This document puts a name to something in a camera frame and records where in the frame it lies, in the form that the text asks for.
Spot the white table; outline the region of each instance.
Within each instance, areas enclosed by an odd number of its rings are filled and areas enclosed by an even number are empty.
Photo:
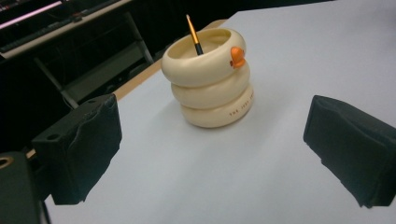
[[[396,223],[367,209],[303,141],[315,94],[396,127],[396,2],[345,0],[241,11],[255,90],[245,117],[207,130],[181,116],[159,71],[119,101],[123,139],[85,203],[62,223]]]

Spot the stacked rings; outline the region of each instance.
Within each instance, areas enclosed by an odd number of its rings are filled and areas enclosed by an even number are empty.
[[[197,34],[204,54],[197,56],[191,38],[185,36],[163,55],[163,74],[188,122],[205,128],[224,126],[242,118],[253,100],[246,43],[231,29]]]

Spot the black foam pad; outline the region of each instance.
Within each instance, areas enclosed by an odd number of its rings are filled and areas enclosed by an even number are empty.
[[[360,206],[388,206],[396,192],[396,129],[345,102],[314,96],[304,141]]]
[[[37,136],[32,144],[51,178],[56,204],[85,201],[120,148],[114,94],[93,98]]]

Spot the cream ring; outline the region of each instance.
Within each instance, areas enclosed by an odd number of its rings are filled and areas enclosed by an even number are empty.
[[[172,93],[184,106],[195,109],[208,109],[225,105],[237,98],[248,86],[250,69],[247,63],[224,80],[215,84],[186,88],[172,84]]]
[[[202,87],[233,73],[231,49],[246,53],[244,38],[232,29],[207,29],[197,33],[204,54],[197,56],[189,35],[179,39],[163,54],[162,70],[166,78],[183,87]]]
[[[241,96],[226,105],[205,110],[193,109],[182,105],[181,112],[184,118],[193,125],[204,128],[216,128],[242,118],[251,108],[252,101],[253,88],[249,84]]]

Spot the white tabletop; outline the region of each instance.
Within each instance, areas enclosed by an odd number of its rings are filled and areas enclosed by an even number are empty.
[[[371,209],[303,141],[312,97],[396,127],[396,1],[345,0],[241,11],[221,25],[247,42],[255,101],[236,123],[186,122],[160,71],[119,101],[120,150],[62,223],[396,223]]]

